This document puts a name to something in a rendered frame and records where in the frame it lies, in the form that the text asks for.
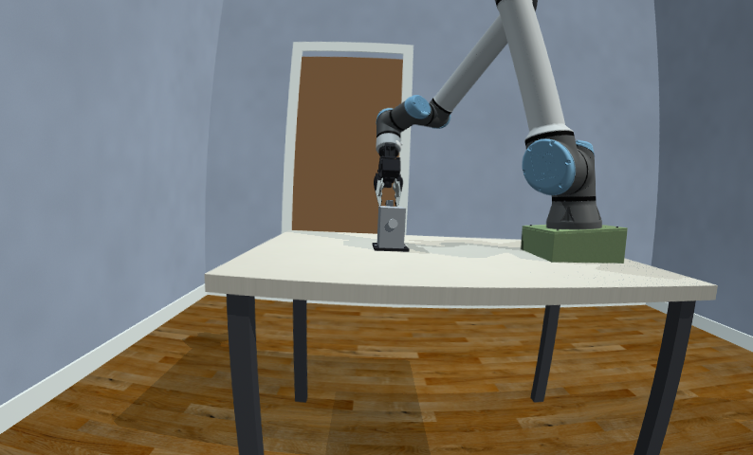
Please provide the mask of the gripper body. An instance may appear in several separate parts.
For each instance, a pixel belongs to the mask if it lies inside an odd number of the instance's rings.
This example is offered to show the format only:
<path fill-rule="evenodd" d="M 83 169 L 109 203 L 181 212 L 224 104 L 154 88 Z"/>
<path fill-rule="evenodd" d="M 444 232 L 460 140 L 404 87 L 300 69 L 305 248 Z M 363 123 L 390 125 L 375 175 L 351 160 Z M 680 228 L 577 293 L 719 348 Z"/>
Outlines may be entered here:
<path fill-rule="evenodd" d="M 396 148 L 395 143 L 385 143 L 384 146 L 379 148 L 378 154 L 380 156 L 377 170 L 378 176 L 383 178 L 383 183 L 394 183 L 395 178 L 399 177 L 401 171 L 400 157 L 397 157 L 398 149 Z"/>

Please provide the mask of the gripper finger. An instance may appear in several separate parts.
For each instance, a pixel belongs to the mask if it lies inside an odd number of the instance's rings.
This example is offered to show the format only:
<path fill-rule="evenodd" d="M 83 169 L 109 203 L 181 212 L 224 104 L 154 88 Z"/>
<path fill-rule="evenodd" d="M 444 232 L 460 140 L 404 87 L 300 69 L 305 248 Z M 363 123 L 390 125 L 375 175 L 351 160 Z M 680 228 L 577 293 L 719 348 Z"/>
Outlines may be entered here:
<path fill-rule="evenodd" d="M 402 187 L 403 187 L 403 179 L 400 174 L 399 177 L 395 179 L 395 182 L 393 184 L 393 190 L 395 191 L 395 206 L 396 207 L 398 207 L 398 204 L 400 201 Z"/>
<path fill-rule="evenodd" d="M 381 206 L 381 202 L 382 202 L 381 196 L 382 196 L 382 190 L 384 189 L 384 183 L 383 183 L 383 178 L 380 178 L 378 176 L 378 173 L 376 173 L 376 176 L 374 178 L 374 187 L 375 187 L 377 202 Z"/>

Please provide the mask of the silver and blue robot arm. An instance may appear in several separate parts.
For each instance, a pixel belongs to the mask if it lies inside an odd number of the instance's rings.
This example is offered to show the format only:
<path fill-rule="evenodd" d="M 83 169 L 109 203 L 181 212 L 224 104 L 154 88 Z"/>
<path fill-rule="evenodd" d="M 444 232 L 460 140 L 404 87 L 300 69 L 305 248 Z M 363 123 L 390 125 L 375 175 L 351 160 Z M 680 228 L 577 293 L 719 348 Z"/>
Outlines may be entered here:
<path fill-rule="evenodd" d="M 394 109 L 378 113 L 376 151 L 385 143 L 395 143 L 401 151 L 401 132 L 414 124 L 434 129 L 446 127 L 453 109 L 508 43 L 529 128 L 523 175 L 534 190 L 552 195 L 546 227 L 602 228 L 596 203 L 593 145 L 576 141 L 574 131 L 565 125 L 536 16 L 538 0 L 495 0 L 495 3 L 501 16 L 430 103 L 414 95 Z"/>

